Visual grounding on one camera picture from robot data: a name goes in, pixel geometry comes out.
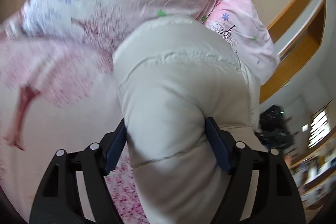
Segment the beige puffer jacket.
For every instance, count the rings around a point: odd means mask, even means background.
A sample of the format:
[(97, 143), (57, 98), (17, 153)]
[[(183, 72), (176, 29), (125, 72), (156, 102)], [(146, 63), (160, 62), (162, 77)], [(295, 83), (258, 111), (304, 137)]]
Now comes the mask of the beige puffer jacket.
[(210, 223), (229, 176), (204, 134), (213, 117), (264, 151), (260, 81), (216, 32), (184, 16), (148, 20), (113, 56), (130, 164), (150, 223)]

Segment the pink tree print bedsheet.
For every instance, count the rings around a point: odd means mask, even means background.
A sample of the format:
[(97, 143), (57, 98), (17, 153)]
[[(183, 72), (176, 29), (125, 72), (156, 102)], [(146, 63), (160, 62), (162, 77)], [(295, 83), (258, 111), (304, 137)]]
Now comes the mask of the pink tree print bedsheet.
[(83, 150), (121, 118), (109, 52), (1, 40), (1, 187), (24, 220), (54, 153)]

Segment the pink floral pillow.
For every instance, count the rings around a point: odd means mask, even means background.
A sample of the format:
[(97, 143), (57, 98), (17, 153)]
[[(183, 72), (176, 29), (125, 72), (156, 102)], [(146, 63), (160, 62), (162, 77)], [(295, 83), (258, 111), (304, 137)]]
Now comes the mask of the pink floral pillow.
[(216, 0), (202, 22), (230, 43), (260, 84), (272, 77), (280, 59), (252, 0)]

